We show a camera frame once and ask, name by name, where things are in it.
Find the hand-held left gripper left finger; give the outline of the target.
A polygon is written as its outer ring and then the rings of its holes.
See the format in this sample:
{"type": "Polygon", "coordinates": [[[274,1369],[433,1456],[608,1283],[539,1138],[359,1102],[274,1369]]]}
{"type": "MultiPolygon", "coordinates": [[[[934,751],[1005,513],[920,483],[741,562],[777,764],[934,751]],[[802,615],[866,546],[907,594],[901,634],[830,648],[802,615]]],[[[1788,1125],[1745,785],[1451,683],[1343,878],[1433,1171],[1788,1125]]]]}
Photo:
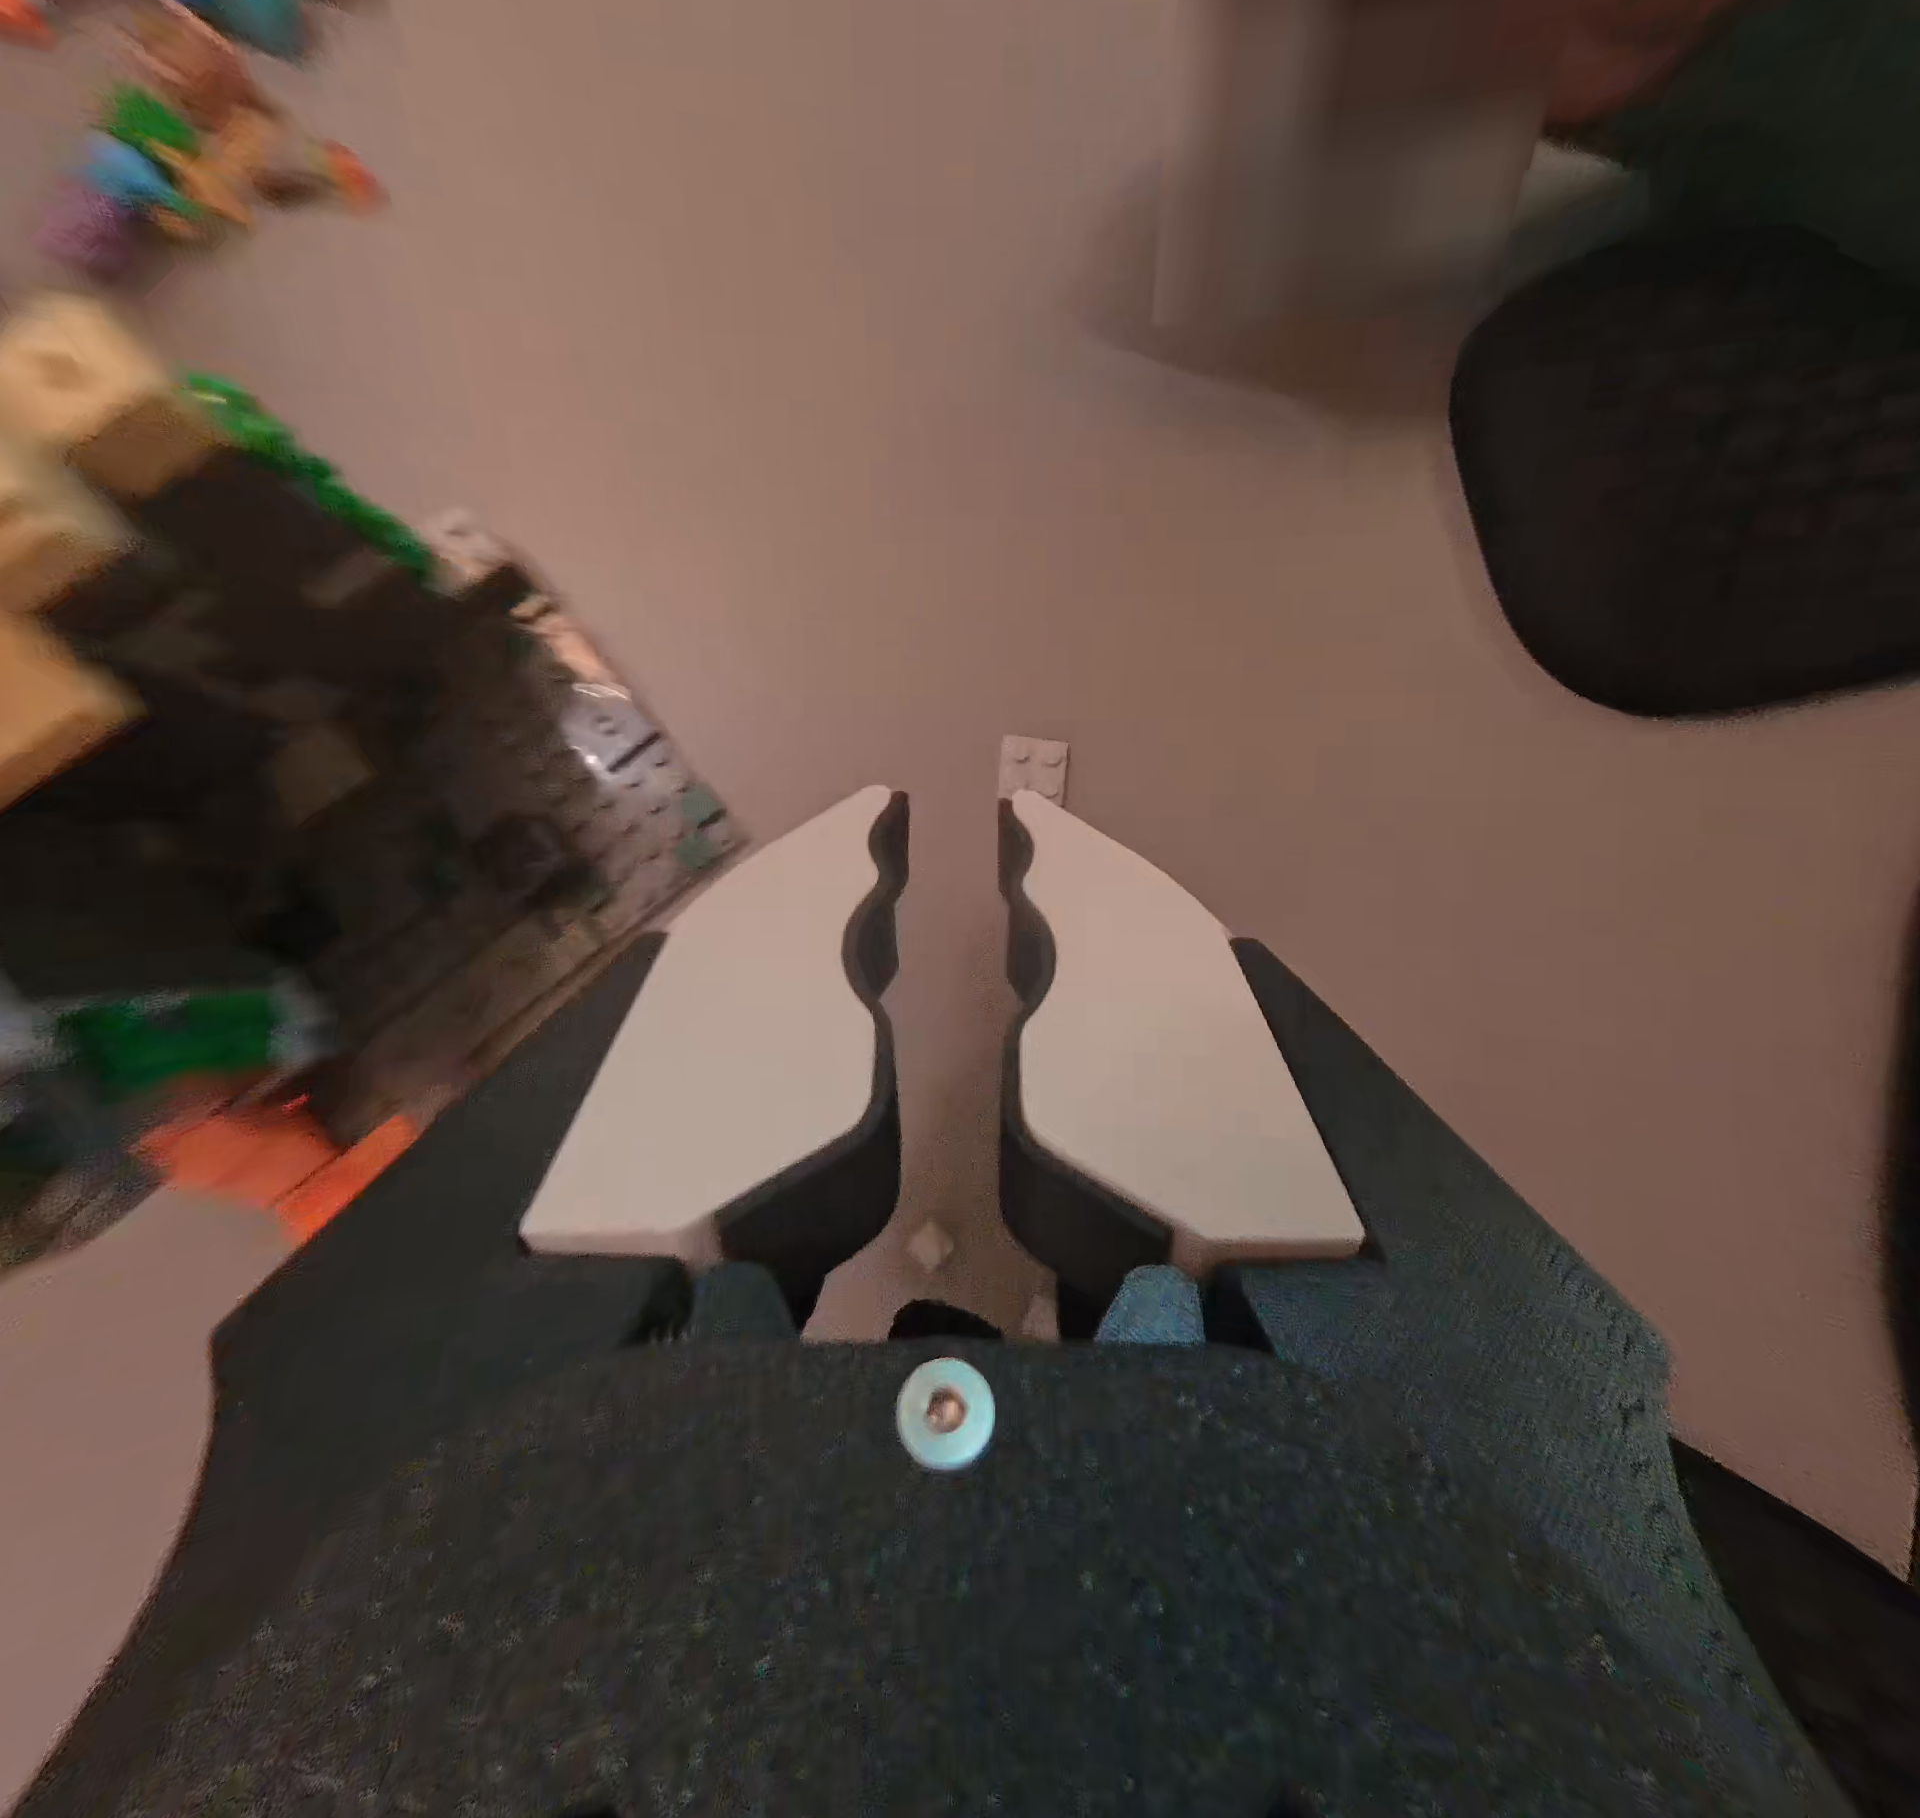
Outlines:
{"type": "Polygon", "coordinates": [[[910,799],[864,785],[675,920],[518,1220],[540,1256],[723,1256],[883,1095],[910,799]]]}

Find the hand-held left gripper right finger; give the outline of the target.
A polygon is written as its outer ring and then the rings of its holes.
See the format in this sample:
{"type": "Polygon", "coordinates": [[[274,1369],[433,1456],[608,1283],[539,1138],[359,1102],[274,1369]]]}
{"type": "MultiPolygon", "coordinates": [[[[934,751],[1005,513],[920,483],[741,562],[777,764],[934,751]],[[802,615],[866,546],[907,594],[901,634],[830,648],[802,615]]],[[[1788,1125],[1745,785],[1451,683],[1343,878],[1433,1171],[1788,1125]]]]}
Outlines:
{"type": "Polygon", "coordinates": [[[1001,800],[1001,1216],[1041,1263],[1349,1258],[1363,1221],[1230,928],[1039,793],[1001,800]]]}

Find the grey brick castle model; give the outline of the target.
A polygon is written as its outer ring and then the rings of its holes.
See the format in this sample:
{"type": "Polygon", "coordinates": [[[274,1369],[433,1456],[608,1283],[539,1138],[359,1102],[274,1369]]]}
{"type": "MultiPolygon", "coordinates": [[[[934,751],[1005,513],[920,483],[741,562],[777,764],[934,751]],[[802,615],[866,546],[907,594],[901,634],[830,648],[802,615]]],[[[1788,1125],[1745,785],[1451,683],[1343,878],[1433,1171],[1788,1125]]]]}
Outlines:
{"type": "Polygon", "coordinates": [[[108,304],[4,310],[4,1265],[320,1228],[741,829],[524,562],[108,304]]]}

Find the pile of colourful toy figures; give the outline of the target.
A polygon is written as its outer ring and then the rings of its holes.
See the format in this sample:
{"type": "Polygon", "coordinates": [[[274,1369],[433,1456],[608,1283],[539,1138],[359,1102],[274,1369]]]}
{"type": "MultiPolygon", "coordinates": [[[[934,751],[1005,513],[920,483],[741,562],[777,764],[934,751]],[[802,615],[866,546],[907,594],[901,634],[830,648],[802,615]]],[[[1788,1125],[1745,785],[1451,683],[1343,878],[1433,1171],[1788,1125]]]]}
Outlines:
{"type": "Polygon", "coordinates": [[[4,0],[4,40],[52,48],[70,21],[108,40],[108,84],[33,227],[46,268],[120,281],[159,248],[253,233],[260,213],[375,213],[366,160],[317,135],[256,76],[304,65],[317,7],[349,0],[4,0]]]}

